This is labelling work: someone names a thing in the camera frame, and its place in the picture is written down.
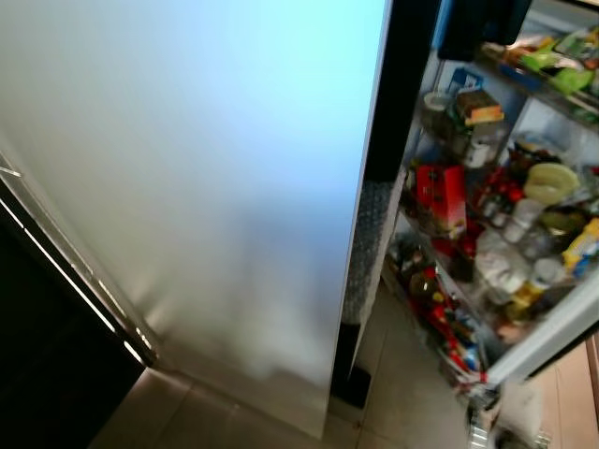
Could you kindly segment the white plastic fridge bottle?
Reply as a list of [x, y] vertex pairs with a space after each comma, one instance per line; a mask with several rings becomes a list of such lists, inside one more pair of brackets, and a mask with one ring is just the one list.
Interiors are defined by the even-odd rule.
[[475, 268], [488, 286], [514, 295], [528, 281], [531, 267], [518, 249], [493, 230], [476, 237]]

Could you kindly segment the black fridge body edge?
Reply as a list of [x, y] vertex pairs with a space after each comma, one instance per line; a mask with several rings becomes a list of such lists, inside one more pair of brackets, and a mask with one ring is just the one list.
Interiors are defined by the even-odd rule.
[[[384, 251], [386, 228], [395, 219], [393, 194], [401, 176], [416, 99], [422, 94], [425, 68], [443, 3], [444, 0], [390, 0], [384, 60], [373, 99], [362, 180], [362, 184], [365, 181], [394, 182], [384, 231]], [[357, 362], [359, 341], [367, 321], [362, 326], [341, 324], [335, 350], [330, 396], [355, 408], [365, 406], [372, 384], [371, 372]]]

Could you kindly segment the large silver fridge panel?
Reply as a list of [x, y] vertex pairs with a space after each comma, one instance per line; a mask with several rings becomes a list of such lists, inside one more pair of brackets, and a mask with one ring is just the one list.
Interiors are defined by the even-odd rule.
[[324, 432], [390, 0], [0, 0], [0, 153], [184, 375]]

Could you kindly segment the yellow blue food package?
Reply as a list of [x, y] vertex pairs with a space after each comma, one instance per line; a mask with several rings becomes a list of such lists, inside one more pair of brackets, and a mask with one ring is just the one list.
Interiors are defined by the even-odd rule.
[[599, 247], [599, 219], [591, 218], [580, 235], [562, 253], [566, 274], [580, 278], [590, 268]]

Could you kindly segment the yellow green lidded container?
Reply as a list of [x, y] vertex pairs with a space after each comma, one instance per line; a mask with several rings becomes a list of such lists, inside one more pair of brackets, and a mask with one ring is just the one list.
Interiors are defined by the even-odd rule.
[[572, 168], [564, 164], [535, 164], [528, 170], [523, 184], [523, 194], [527, 198], [547, 206], [560, 204], [580, 187], [580, 179]]

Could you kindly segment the small white jar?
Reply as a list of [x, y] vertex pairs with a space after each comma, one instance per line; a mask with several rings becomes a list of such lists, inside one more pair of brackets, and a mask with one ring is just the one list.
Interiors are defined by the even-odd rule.
[[544, 210], [543, 202], [535, 198], [522, 198], [510, 214], [509, 222], [504, 228], [504, 238], [512, 243], [520, 242]]

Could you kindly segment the red food box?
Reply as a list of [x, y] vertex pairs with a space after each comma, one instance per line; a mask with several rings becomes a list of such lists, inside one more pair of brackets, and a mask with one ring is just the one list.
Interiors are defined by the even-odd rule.
[[441, 234], [458, 237], [466, 230], [465, 167], [420, 164], [416, 167], [415, 197]]

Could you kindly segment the green food packets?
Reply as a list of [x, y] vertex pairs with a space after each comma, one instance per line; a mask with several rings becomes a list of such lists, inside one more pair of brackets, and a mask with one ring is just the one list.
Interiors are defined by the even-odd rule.
[[539, 76], [562, 94], [586, 91], [599, 78], [599, 27], [583, 27], [566, 35], [529, 34], [504, 49], [505, 63], [518, 65]]

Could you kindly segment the brown orange food box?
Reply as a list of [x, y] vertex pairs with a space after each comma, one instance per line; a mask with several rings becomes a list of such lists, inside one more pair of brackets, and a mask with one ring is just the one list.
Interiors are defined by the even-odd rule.
[[500, 123], [505, 117], [501, 104], [482, 89], [455, 94], [454, 110], [465, 125]]

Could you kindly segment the brown wooden cabinet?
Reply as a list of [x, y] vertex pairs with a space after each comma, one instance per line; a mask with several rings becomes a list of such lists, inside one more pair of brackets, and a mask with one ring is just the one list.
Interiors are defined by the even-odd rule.
[[548, 449], [599, 449], [598, 363], [592, 335], [533, 377]]

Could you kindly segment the blue white carton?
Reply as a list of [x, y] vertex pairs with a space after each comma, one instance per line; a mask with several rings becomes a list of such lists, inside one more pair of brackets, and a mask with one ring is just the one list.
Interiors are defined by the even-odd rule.
[[471, 71], [466, 65], [461, 65], [452, 72], [446, 92], [453, 95], [453, 97], [457, 97], [461, 93], [473, 93], [482, 90], [484, 82], [485, 78], [480, 74]]

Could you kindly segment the clear hanging plastic bag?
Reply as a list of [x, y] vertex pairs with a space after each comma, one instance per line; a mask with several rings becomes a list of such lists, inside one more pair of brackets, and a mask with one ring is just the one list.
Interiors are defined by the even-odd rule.
[[547, 376], [468, 389], [467, 449], [550, 449], [544, 431]]

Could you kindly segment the bubble wrap strip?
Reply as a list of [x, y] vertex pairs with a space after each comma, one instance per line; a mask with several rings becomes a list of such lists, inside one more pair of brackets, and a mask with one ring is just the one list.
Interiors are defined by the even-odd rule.
[[365, 181], [360, 189], [354, 240], [350, 260], [341, 322], [346, 326], [362, 326], [369, 316], [377, 288], [381, 252], [384, 251], [384, 231], [388, 221], [394, 182]]

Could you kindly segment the black cabinet silver trim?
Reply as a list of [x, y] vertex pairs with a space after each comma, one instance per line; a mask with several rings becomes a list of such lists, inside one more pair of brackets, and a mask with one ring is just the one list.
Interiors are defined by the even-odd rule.
[[0, 449], [84, 449], [145, 371], [0, 180]]

